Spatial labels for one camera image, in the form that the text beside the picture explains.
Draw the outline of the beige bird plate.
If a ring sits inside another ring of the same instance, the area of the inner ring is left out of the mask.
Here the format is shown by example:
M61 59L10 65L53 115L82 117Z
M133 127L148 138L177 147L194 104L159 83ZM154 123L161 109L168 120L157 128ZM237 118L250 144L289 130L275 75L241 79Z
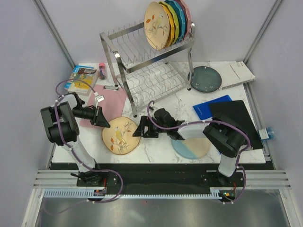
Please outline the beige bird plate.
M140 137L133 137L137 129L134 121L127 117L117 117L109 122L110 128L102 131L102 141L105 146L116 155L126 155L140 144Z
M152 1L144 15L144 32L148 43L155 50L166 47L169 36L169 19L158 2Z

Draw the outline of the cream and blue plate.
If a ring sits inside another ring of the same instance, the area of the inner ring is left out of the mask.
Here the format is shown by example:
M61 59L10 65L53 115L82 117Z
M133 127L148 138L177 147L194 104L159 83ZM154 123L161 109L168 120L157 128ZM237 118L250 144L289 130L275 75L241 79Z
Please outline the cream and blue plate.
M189 138L186 140L172 140L176 153L187 159L199 159L210 150L211 142L207 138Z

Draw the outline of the dark blue-grey plate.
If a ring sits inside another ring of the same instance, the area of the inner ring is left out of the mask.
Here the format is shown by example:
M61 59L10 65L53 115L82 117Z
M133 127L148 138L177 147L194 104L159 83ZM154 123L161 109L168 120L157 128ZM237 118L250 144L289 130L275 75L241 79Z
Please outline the dark blue-grey plate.
M191 77L191 87L203 93L211 93L219 89L222 84L221 75L213 68L198 66L194 68Z

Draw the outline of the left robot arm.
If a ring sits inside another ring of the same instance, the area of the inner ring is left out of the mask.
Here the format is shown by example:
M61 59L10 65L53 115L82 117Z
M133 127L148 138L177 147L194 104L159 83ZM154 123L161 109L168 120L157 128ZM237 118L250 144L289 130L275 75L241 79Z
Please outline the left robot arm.
M97 127L109 128L110 124L101 106L84 104L85 101L72 92L60 96L54 105L41 109L40 113L49 141L64 148L75 161L79 172L72 176L78 178L77 186L102 186L105 174L82 144L76 118L89 120L91 125Z

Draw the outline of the steel two-tier dish rack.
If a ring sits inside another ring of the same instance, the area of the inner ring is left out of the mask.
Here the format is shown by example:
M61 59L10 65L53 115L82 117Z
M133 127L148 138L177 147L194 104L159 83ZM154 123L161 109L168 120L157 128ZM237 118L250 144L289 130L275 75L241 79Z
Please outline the steel two-tier dish rack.
M148 43L143 22L99 34L114 85L125 91L133 117L151 100L191 90L195 29L191 23L184 40L162 50Z

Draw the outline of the pink clipboard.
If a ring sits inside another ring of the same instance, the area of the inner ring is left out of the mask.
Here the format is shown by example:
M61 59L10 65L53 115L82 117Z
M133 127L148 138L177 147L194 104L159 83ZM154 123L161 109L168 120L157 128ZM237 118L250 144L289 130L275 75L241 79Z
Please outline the pink clipboard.
M104 96L104 100L99 103L102 107L103 115L108 122L112 119L121 117L123 108L126 101L126 94L120 87L95 85L94 89L99 95ZM89 120L81 119L80 126L92 128L95 125L91 125Z

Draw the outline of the pink capped tube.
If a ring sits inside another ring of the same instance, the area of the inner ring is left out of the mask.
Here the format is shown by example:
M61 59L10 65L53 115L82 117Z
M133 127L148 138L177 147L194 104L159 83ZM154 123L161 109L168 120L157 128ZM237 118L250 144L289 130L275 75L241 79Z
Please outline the pink capped tube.
M98 67L99 67L99 78L101 80L105 80L107 78L106 65L104 63L100 63Z

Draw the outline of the illustrated book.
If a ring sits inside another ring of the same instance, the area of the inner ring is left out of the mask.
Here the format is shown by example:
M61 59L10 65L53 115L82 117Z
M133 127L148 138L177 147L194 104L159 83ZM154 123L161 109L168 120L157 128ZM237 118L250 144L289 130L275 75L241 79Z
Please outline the illustrated book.
M70 81L66 82L64 86L65 90L88 96L91 93L91 88L83 81L94 87L98 79L98 69L91 66L76 65L69 79Z

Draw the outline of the yellow dotted plate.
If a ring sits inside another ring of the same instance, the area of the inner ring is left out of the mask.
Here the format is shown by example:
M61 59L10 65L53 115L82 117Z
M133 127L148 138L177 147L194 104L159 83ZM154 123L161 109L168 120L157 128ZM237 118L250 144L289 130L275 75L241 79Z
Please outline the yellow dotted plate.
M169 19L169 36L168 36L168 40L166 42L166 47L169 47L172 45L173 40L174 40L174 36L175 36L175 24L173 21L173 17L172 14L167 6L167 4L163 1L159 1L159 4L161 4L161 6L163 7L163 9L165 10L168 19Z

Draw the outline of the white spiral notebook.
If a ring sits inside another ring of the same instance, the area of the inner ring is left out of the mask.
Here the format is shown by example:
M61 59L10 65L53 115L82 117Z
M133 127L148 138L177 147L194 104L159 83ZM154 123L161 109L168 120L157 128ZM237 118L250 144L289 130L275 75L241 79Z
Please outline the white spiral notebook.
M222 78L220 90L236 87L255 80L255 75L248 69L244 62L236 62L216 68Z

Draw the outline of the teal dotted plate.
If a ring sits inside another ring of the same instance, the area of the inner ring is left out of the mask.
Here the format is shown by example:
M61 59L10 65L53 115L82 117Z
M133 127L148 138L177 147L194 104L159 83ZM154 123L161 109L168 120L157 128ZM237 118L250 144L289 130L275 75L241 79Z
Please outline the teal dotted plate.
M184 10L181 7L181 4L178 3L176 0L168 0L167 3L174 9L178 17L179 35L177 42L180 43L184 39L186 33L186 18Z

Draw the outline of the green scalloped plate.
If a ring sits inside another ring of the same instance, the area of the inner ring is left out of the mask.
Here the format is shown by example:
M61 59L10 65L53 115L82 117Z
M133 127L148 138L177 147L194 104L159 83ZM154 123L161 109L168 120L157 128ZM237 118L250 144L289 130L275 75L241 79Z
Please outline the green scalloped plate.
M175 35L174 35L174 40L173 40L173 44L176 44L179 38L179 21L178 21L178 16L176 14L176 10L174 9L174 7L172 6L171 2L168 0L164 1L166 3L166 5L169 8L169 11L172 14L173 20L174 20L174 25L175 25Z

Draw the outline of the pink dotted plate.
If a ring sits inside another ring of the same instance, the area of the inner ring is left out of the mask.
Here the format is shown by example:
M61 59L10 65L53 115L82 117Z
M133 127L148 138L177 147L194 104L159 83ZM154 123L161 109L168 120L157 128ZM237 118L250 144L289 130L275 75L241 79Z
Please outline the pink dotted plate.
M189 7L185 3L184 0L178 0L179 5L182 7L184 14L185 14L185 19L186 19L186 33L185 36L188 36L191 32L191 14Z

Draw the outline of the blue clip object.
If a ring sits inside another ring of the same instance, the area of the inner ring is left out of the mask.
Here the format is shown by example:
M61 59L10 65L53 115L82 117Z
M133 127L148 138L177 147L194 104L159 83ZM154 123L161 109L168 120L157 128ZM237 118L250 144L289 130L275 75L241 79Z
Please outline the blue clip object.
M270 127L258 129L258 135L261 140L272 140L275 138L275 133Z

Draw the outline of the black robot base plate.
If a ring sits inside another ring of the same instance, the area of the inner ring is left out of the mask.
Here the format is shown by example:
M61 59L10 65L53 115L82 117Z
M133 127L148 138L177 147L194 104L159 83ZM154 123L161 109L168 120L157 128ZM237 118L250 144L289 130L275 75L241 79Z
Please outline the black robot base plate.
M152 189L198 189L198 188L231 188L244 186L244 176L260 176L271 173L274 168L271 162L265 164L243 164L237 170L232 181L226 185L218 182L217 164L118 164L99 163L104 169L106 187L118 189L152 188Z

